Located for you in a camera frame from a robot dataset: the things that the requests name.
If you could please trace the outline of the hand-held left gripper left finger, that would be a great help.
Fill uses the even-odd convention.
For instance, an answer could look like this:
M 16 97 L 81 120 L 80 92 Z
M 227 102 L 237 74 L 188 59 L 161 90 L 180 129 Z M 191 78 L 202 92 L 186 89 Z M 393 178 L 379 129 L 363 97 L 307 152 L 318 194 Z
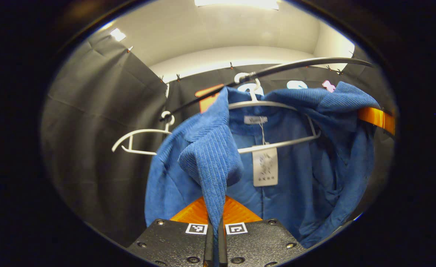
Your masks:
M 213 226 L 200 197 L 170 220 L 155 219 L 127 248 L 161 267 L 213 267 Z

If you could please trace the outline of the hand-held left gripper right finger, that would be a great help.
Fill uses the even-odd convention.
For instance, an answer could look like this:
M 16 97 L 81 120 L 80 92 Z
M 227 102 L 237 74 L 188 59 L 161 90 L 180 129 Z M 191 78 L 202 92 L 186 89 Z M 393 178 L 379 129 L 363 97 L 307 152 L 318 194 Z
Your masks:
M 302 254 L 304 248 L 277 219 L 263 220 L 226 197 L 218 238 L 219 267 L 272 267 Z

